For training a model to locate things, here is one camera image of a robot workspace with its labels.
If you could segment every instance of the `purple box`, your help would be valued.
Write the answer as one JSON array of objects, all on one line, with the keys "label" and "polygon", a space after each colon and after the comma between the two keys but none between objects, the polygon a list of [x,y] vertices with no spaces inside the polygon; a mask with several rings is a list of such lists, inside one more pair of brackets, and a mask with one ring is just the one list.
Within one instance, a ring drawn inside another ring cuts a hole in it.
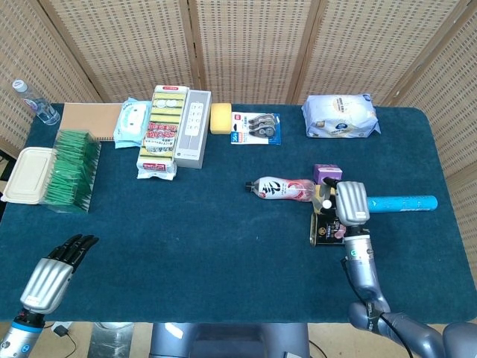
[{"label": "purple box", "polygon": [[328,177],[341,180],[343,171],[334,164],[315,164],[313,168],[313,179],[316,184],[324,184],[323,179]]}]

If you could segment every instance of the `cable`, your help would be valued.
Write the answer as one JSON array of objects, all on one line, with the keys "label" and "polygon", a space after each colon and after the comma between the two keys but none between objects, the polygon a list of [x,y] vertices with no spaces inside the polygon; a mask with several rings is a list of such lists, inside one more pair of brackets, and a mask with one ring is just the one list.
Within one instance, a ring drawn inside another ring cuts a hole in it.
[{"label": "cable", "polygon": [[[346,262],[348,261],[348,259],[345,257],[343,259],[341,259],[341,266],[343,266],[343,270],[344,270],[344,273],[346,275],[346,279],[348,280],[348,284],[351,286],[351,289],[353,290],[353,292],[355,293],[356,297],[360,300],[360,302],[366,307],[366,303],[364,302],[364,299],[363,297],[360,296],[360,294],[358,293],[358,291],[356,290],[355,288],[355,285],[353,285],[353,282],[351,281],[351,277],[350,277],[350,273],[348,272],[348,266],[346,264]],[[379,315],[379,317],[389,326],[390,329],[392,329],[392,331],[394,332],[394,334],[396,334],[397,338],[399,338],[399,340],[401,341],[402,343],[402,346],[406,349],[406,351],[408,352],[408,355],[410,358],[414,358],[414,356],[412,355],[412,352],[411,352],[411,349],[409,349],[409,346],[404,342],[404,339],[402,338],[402,336],[399,334],[399,332],[397,331],[397,329],[393,326],[392,323],[389,322],[389,320],[387,320],[384,316],[383,316],[384,312],[381,313]]]},{"label": "cable", "polygon": [[312,345],[312,346],[314,346],[316,349],[318,349],[318,350],[320,351],[320,353],[323,355],[323,357],[328,358],[328,356],[326,355],[326,353],[324,352],[324,350],[321,349],[319,345],[317,345],[316,343],[314,343],[314,342],[311,341],[311,340],[308,340],[308,342],[310,342],[310,345]]},{"label": "cable", "polygon": [[67,333],[66,335],[68,336],[68,338],[71,339],[73,345],[75,345],[75,349],[73,349],[73,351],[65,357],[65,358],[68,358],[68,357],[71,357],[72,354],[76,351],[77,345],[76,345],[76,342],[73,340],[73,338],[69,335],[69,333]]}]

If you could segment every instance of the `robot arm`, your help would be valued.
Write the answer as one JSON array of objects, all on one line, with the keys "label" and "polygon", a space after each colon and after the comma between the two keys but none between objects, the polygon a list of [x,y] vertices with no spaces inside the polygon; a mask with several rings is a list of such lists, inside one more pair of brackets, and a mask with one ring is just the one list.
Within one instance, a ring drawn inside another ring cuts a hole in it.
[{"label": "robot arm", "polygon": [[402,313],[392,313],[382,294],[370,234],[363,226],[370,218],[364,184],[329,178],[325,182],[336,189],[336,214],[347,227],[344,237],[347,257],[343,265],[347,264],[350,285],[360,298],[360,302],[352,303],[348,309],[350,323],[401,345],[404,342],[422,357],[445,357],[439,332]]},{"label": "robot arm", "polygon": [[23,308],[0,341],[0,358],[30,355],[45,326],[45,315],[58,308],[72,275],[96,242],[93,235],[75,235],[38,262],[20,298]]}]

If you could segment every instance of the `white container lid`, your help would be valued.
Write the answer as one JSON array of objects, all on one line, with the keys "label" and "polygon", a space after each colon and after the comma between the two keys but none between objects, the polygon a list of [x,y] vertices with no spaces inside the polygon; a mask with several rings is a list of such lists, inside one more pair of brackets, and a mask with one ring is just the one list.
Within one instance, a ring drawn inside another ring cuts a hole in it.
[{"label": "white container lid", "polygon": [[38,204],[45,193],[52,153],[52,148],[23,149],[1,200],[17,204]]},{"label": "white container lid", "polygon": [[12,87],[15,91],[22,93],[28,89],[27,84],[23,80],[15,80],[12,84]]}]

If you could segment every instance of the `correction tape package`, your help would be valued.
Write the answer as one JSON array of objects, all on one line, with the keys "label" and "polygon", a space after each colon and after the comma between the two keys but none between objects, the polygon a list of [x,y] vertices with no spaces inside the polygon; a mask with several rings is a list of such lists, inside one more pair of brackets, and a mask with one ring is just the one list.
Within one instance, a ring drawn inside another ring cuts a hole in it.
[{"label": "correction tape package", "polygon": [[309,95],[301,107],[310,138],[366,138],[379,129],[369,94]]},{"label": "correction tape package", "polygon": [[138,179],[174,179],[177,173],[174,149],[188,91],[184,86],[156,86],[137,160]]},{"label": "correction tape package", "polygon": [[232,144],[281,144],[279,115],[232,112],[230,141]]},{"label": "correction tape package", "polygon": [[114,128],[115,148],[140,147],[148,127],[150,101],[128,98],[122,104],[121,112]]}]

